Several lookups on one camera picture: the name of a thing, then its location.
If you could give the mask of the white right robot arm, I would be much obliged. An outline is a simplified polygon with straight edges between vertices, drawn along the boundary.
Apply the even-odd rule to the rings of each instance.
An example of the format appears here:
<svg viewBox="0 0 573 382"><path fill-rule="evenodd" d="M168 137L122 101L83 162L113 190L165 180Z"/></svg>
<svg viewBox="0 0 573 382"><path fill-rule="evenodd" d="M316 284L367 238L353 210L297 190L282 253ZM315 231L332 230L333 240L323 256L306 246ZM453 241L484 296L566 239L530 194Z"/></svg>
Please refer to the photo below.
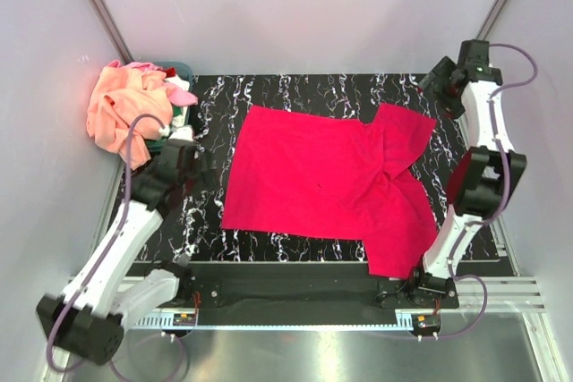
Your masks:
<svg viewBox="0 0 573 382"><path fill-rule="evenodd" d="M509 86L491 65L491 46L463 41L456 61L443 57L420 83L453 119L466 118L469 147L449 178L438 237L406 285L407 299L417 307L450 290L466 248L500 216L526 169L526 156L515 151L505 127L500 97Z"/></svg>

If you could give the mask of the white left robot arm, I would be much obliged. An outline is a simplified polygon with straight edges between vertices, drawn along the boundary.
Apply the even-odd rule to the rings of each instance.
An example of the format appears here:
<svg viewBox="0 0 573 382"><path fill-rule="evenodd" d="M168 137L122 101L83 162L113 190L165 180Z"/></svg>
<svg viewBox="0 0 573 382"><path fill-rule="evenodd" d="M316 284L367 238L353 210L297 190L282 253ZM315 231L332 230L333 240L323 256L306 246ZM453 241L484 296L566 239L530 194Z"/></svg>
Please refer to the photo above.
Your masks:
<svg viewBox="0 0 573 382"><path fill-rule="evenodd" d="M97 365L112 360L124 333L163 304L195 297L186 262L162 261L138 283L119 290L140 249L196 182L210 180L210 154L193 140L174 138L125 185L112 226L80 273L57 296L44 295L36 315L49 348Z"/></svg>

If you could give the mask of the magenta red t shirt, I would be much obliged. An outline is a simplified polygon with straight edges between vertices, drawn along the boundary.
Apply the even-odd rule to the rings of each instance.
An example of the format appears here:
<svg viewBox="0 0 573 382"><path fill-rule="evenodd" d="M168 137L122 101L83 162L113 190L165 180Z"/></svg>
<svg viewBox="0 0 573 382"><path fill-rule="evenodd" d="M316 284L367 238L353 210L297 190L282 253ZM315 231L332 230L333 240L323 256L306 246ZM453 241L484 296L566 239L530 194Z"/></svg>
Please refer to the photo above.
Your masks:
<svg viewBox="0 0 573 382"><path fill-rule="evenodd" d="M435 125L390 104L370 123L256 106L239 133L222 225L359 241L372 275L405 278L437 235L410 171Z"/></svg>

